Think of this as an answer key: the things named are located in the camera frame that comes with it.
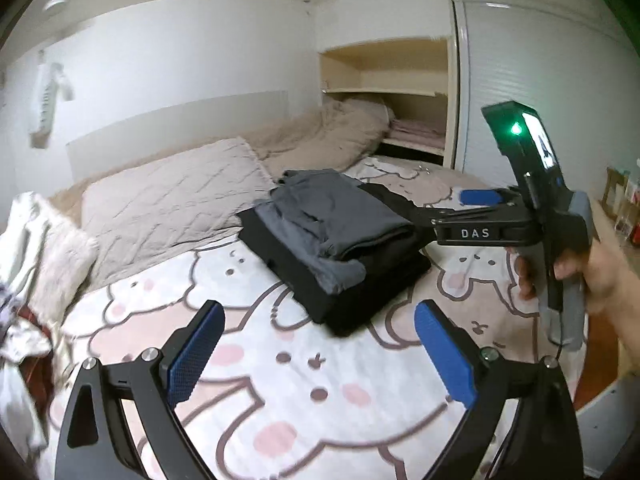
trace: black folded clothing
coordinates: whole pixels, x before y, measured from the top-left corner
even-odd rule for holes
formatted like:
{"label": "black folded clothing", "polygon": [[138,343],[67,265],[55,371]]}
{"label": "black folded clothing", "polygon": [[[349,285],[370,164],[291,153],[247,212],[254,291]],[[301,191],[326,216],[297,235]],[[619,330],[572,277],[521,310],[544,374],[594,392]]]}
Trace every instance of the black folded clothing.
{"label": "black folded clothing", "polygon": [[239,238],[285,282],[313,322],[325,323],[336,335],[345,336],[367,322],[404,288],[431,267],[420,249],[435,240],[432,213],[381,184],[362,184],[366,191],[396,214],[411,221],[415,230],[375,247],[362,248],[356,258],[366,268],[365,279],[340,294],[328,294],[313,273],[265,226],[254,209],[238,213]]}
{"label": "black folded clothing", "polygon": [[315,276],[265,227],[253,209],[238,213],[239,238],[293,290],[313,322],[325,323],[335,335],[347,336],[380,311],[431,267],[415,248],[390,270],[367,273],[363,282],[340,294],[327,294]]}

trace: cartoon nose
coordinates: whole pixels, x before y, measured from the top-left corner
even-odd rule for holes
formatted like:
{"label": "cartoon nose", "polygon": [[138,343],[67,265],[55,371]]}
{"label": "cartoon nose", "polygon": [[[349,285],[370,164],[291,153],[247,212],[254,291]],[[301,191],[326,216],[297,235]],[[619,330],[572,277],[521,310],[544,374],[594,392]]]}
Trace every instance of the cartoon nose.
{"label": "cartoon nose", "polygon": [[320,354],[316,354],[316,357],[309,359],[306,364],[308,364],[309,368],[311,368],[312,370],[319,370],[322,366],[322,363],[324,363],[325,361],[326,359],[322,359],[320,357]]}

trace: device screen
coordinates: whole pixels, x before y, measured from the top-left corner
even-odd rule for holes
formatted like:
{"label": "device screen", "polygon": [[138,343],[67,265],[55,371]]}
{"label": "device screen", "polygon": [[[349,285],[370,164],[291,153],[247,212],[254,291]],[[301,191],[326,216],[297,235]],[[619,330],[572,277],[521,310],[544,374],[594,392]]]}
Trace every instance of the device screen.
{"label": "device screen", "polygon": [[546,136],[545,129],[542,127],[542,123],[536,116],[531,114],[522,114],[522,116],[524,117],[524,121],[527,123],[529,133],[531,134],[533,142],[538,149],[542,165],[546,170],[549,170],[554,167],[557,162],[554,150],[551,149],[551,142],[549,142],[549,138]]}

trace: headboard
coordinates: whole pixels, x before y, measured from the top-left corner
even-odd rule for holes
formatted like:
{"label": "headboard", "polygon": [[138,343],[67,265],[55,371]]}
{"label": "headboard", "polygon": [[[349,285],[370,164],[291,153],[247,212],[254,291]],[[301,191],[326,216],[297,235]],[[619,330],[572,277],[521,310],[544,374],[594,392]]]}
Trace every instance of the headboard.
{"label": "headboard", "polygon": [[159,152],[241,134],[288,118],[286,91],[193,101],[119,121],[66,145],[74,182]]}

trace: door frame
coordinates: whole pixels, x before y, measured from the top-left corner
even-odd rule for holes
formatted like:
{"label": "door frame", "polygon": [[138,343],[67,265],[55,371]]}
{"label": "door frame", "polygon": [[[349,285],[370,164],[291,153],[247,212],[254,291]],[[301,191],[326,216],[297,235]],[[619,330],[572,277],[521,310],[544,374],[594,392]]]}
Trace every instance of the door frame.
{"label": "door frame", "polygon": [[629,41],[622,28],[615,29],[608,27],[605,23],[596,22],[592,17],[580,14],[559,4],[552,4],[544,0],[449,0],[452,23],[452,44],[456,48],[457,54],[455,83],[457,85],[457,110],[449,109],[449,117],[454,123],[450,131],[454,132],[452,137],[453,147],[449,150],[452,153],[451,166],[454,170],[464,171],[466,142],[468,134],[469,102],[470,102],[470,69],[469,69],[469,43],[466,22],[465,3],[484,3],[495,7],[520,7],[523,9],[538,10],[546,12],[560,18],[572,20],[586,27],[592,28],[601,34],[605,34],[621,46],[633,50],[634,47]]}

